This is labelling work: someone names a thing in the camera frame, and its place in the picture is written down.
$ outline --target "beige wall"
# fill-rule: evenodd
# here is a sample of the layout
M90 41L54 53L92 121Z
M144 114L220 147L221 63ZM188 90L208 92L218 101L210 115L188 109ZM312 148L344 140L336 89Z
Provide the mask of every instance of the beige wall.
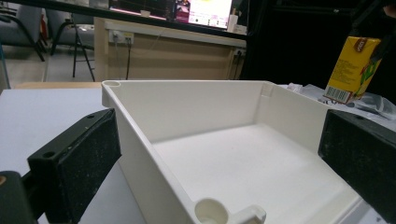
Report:
M106 19L95 19L95 75L98 81L125 79L128 48L108 43ZM134 25L125 21L111 21ZM134 33L129 79L233 79L239 76L243 60L236 66L234 47Z

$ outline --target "barcode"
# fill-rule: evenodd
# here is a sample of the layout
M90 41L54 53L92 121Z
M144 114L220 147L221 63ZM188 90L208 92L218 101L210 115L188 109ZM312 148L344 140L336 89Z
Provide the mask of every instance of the barcode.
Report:
M347 99L349 98L349 94L350 94L349 91L341 91L331 86L327 86L326 90L324 91L324 96L332 98L341 103L347 102Z

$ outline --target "cardboard box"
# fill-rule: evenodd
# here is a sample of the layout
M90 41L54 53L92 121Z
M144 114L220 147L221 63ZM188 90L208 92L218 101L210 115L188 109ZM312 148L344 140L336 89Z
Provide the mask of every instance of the cardboard box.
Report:
M360 99L381 61L372 62L377 38L349 36L335 65L324 96L342 104Z

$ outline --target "electrical socket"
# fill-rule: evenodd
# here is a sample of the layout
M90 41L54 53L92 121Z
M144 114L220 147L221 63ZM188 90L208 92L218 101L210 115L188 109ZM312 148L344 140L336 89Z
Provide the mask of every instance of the electrical socket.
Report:
M126 31L116 31L109 30L108 31L108 42L115 43L115 39L117 38L117 43L122 44L126 43L126 39L131 39L131 44L134 43L134 33L126 32Z
M245 56L247 54L247 51L245 49L235 49L233 51L233 55L238 56L239 52L241 56Z

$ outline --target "white tray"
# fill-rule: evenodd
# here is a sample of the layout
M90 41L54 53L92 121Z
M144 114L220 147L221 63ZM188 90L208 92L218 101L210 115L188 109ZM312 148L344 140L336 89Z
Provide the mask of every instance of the white tray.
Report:
M147 223L343 223L362 198L319 156L328 106L265 81L105 81Z

